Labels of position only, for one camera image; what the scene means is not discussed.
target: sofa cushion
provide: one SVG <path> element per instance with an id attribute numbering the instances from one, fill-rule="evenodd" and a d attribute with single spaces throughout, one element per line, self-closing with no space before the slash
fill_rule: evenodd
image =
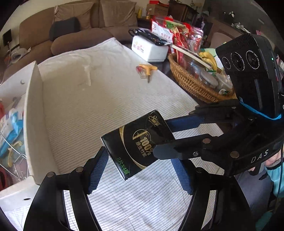
<path id="1" fill-rule="evenodd" d="M 82 3 L 82 2 L 93 2 L 93 6 L 91 9 L 91 26 L 92 28 L 99 27 L 99 0 L 82 0 L 82 1 L 74 1 L 74 2 L 68 2 L 65 3 L 65 5 L 68 4 L 74 4 L 74 3 Z"/>
<path id="2" fill-rule="evenodd" d="M 42 10 L 21 22 L 19 28 L 19 44 L 29 49 L 49 40 L 49 30 L 53 21 L 54 8 Z"/>
<path id="3" fill-rule="evenodd" d="M 18 62 L 9 66 L 5 73 L 4 78 L 7 79 L 12 76 L 14 73 L 25 67 L 26 65 L 30 64 L 33 61 L 36 61 L 37 64 L 40 64 L 44 60 L 52 57 L 51 53 L 51 41 L 45 41 L 35 47 L 32 47 L 31 51 L 26 54 L 23 58 L 21 58 Z"/>
<path id="4" fill-rule="evenodd" d="M 132 42 L 132 36 L 128 33 L 128 30 L 138 28 L 137 26 L 111 26 L 102 29 L 110 32 L 119 42 Z"/>
<path id="5" fill-rule="evenodd" d="M 49 31 L 49 40 L 54 41 L 58 37 L 75 33 L 80 31 L 80 23 L 76 17 L 72 17 L 66 20 L 54 22 Z"/>
<path id="6" fill-rule="evenodd" d="M 105 27 L 104 13 L 103 13 L 103 8 L 102 8 L 102 0 L 99 3 L 99 27 L 100 28 Z"/>
<path id="7" fill-rule="evenodd" d="M 55 39 L 51 46 L 51 52 L 54 55 L 59 55 L 67 51 L 85 49 L 95 46 L 112 37 L 113 35 L 110 32 L 100 28 L 82 30 Z"/>
<path id="8" fill-rule="evenodd" d="M 81 25 L 81 30 L 91 28 L 91 8 L 93 2 L 83 2 L 68 5 L 60 5 L 54 7 L 54 21 L 58 22 L 71 17 L 76 17 Z"/>
<path id="9" fill-rule="evenodd" d="M 105 0 L 101 2 L 105 27 L 137 26 L 134 12 L 136 2 L 126 0 Z"/>

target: camera lens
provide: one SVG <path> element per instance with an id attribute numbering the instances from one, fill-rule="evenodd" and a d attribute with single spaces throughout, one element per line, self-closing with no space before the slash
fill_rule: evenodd
<path id="1" fill-rule="evenodd" d="M 247 57 L 248 64 L 253 69 L 257 69 L 259 67 L 259 59 L 253 51 L 247 51 L 246 57 Z"/>
<path id="2" fill-rule="evenodd" d="M 243 64 L 243 60 L 241 59 L 241 56 L 238 53 L 232 53 L 231 54 L 231 59 L 233 61 L 234 66 L 239 70 L 243 70 L 244 69 L 244 64 Z"/>
<path id="3" fill-rule="evenodd" d="M 227 69 L 230 69 L 230 68 L 231 68 L 230 61 L 229 61 L 226 57 L 223 57 L 223 58 L 222 58 L 222 61 L 223 61 L 224 66 L 225 66 Z"/>

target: white box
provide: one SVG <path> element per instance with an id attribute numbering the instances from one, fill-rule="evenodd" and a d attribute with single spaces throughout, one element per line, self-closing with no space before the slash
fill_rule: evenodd
<path id="1" fill-rule="evenodd" d="M 142 36 L 133 37 L 131 49 L 147 62 L 163 62 L 169 50 L 168 46 L 156 46 Z"/>
<path id="2" fill-rule="evenodd" d="M 0 191 L 0 207 L 11 211 L 30 205 L 44 179 L 53 171 L 59 174 L 47 136 L 42 102 L 43 82 L 36 62 L 25 66 L 0 86 L 0 98 L 6 108 L 13 97 L 25 95 L 24 143 L 30 176 Z"/>

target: camera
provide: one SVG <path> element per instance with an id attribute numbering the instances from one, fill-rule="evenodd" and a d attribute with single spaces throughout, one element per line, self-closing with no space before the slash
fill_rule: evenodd
<path id="1" fill-rule="evenodd" d="M 265 37 L 243 34 L 217 47 L 216 54 L 240 102 L 270 118 L 280 114 L 282 83 L 272 47 Z"/>

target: black cable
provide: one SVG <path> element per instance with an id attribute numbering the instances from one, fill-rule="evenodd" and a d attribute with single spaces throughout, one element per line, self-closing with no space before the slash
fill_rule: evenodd
<path id="1" fill-rule="evenodd" d="M 281 189 L 281 183 L 282 183 L 282 174 L 283 174 L 283 146 L 284 144 L 281 146 L 281 171 L 280 171 L 280 182 L 279 182 L 279 187 L 278 187 L 278 193 L 277 193 L 277 197 L 276 197 L 276 204 L 275 204 L 275 208 L 273 210 L 273 213 L 275 213 L 276 208 L 277 208 L 277 203 L 278 203 L 278 197 L 279 197 L 279 193 L 280 193 L 280 189 Z"/>

